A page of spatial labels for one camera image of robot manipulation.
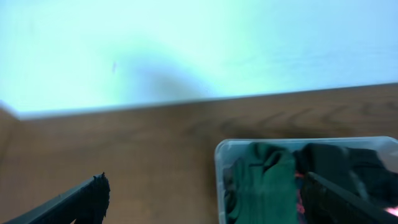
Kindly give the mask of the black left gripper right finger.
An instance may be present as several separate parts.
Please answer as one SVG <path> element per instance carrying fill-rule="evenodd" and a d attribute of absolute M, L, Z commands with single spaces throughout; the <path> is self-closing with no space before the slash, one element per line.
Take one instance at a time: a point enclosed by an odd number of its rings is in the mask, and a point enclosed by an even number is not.
<path fill-rule="evenodd" d="M 300 191 L 308 224 L 397 224 L 397 216 L 309 172 Z"/>

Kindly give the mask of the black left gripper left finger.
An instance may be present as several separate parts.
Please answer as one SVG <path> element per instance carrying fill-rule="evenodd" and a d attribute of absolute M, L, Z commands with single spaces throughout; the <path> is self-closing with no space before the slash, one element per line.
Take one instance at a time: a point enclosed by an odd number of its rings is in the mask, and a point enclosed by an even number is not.
<path fill-rule="evenodd" d="M 94 175 L 70 190 L 15 217 L 7 224 L 102 224 L 109 207 L 110 186 L 105 174 Z"/>

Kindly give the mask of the black garment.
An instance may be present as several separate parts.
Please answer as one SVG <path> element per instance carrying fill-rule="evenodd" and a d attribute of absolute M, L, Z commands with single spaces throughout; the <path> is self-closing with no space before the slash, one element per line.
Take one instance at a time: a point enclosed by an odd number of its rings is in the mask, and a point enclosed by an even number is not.
<path fill-rule="evenodd" d="M 397 174 L 374 150 L 310 143 L 293 155 L 301 174 L 318 174 L 379 207 L 397 206 Z"/>

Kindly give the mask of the dark green garment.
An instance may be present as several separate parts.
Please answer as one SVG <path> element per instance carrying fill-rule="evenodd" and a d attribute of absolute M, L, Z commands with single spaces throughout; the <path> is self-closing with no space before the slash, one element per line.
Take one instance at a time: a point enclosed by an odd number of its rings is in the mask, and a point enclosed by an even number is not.
<path fill-rule="evenodd" d="M 299 222 L 295 159 L 286 148 L 252 142 L 230 171 L 224 197 L 228 223 Z"/>

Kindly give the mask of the red black plaid shirt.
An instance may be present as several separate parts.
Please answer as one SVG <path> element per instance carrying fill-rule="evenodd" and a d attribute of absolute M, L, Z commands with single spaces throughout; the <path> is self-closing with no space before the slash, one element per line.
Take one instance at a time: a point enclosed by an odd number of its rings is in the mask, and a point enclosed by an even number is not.
<path fill-rule="evenodd" d="M 299 172 L 295 172 L 295 185 L 296 185 L 296 192 L 297 192 L 297 211 L 299 214 L 304 215 L 305 214 L 305 208 L 303 206 L 302 202 L 302 196 L 301 196 L 301 189 L 303 186 L 303 174 Z"/>

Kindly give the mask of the pink garment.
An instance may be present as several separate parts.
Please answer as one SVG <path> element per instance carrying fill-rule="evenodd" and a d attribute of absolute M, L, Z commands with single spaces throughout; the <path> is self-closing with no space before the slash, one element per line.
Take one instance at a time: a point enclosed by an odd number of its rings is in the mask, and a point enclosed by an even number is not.
<path fill-rule="evenodd" d="M 386 208 L 385 211 L 398 217 L 398 207 L 389 207 L 389 208 Z"/>

